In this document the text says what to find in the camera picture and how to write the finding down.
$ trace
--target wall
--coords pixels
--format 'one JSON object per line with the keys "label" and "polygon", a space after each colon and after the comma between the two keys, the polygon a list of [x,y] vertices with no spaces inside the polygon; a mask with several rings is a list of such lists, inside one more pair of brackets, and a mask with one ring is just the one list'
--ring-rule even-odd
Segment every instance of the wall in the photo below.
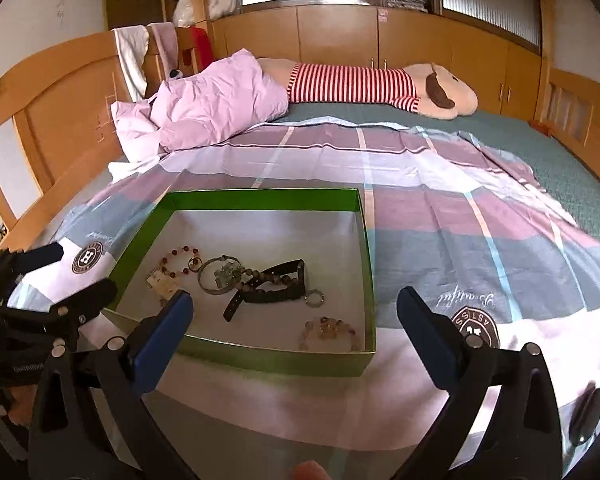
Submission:
{"label": "wall", "polygon": [[600,14],[590,0],[555,0],[554,66],[600,83]]}
{"label": "wall", "polygon": [[[104,30],[103,0],[3,0],[0,77],[35,52]],[[40,196],[11,121],[0,126],[0,186],[18,218]]]}

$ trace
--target striped shirt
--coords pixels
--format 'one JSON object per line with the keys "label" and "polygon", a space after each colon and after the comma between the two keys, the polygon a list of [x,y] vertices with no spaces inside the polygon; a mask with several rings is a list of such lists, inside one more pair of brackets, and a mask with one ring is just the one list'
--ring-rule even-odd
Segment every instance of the striped shirt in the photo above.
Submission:
{"label": "striped shirt", "polygon": [[298,63],[286,92],[291,103],[380,103],[418,111],[413,79],[399,68]]}

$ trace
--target red cloth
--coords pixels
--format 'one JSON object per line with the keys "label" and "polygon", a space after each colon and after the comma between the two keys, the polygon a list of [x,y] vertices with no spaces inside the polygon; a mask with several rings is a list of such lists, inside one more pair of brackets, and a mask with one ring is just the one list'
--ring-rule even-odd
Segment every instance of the red cloth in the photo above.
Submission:
{"label": "red cloth", "polygon": [[418,111],[413,79],[398,68],[298,63],[289,78],[289,102],[384,103]]}
{"label": "red cloth", "polygon": [[202,72],[216,60],[216,58],[214,58],[214,50],[211,47],[211,41],[209,41],[209,37],[204,28],[190,27],[190,30],[196,51],[196,61],[198,62],[200,72]]}

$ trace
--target silver bolt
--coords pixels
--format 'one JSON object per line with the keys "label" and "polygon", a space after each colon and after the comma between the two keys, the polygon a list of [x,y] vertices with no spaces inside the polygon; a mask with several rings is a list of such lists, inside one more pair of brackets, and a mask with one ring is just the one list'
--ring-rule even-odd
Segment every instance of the silver bolt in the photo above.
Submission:
{"label": "silver bolt", "polygon": [[475,334],[469,334],[464,340],[471,348],[480,348],[484,344],[482,338]]}
{"label": "silver bolt", "polygon": [[536,343],[527,343],[525,349],[531,355],[540,355],[540,347]]}
{"label": "silver bolt", "polygon": [[120,350],[125,345],[125,338],[116,336],[107,341],[107,348],[112,351]]}
{"label": "silver bolt", "polygon": [[51,351],[51,355],[56,358],[62,357],[64,355],[65,351],[66,351],[66,347],[64,345],[54,346]]}

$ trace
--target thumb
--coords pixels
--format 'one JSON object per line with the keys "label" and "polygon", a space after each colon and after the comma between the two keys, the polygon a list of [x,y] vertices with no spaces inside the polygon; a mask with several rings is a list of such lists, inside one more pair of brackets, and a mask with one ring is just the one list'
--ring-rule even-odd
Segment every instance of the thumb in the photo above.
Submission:
{"label": "thumb", "polygon": [[331,477],[315,460],[309,460],[292,469],[291,480],[331,480]]}

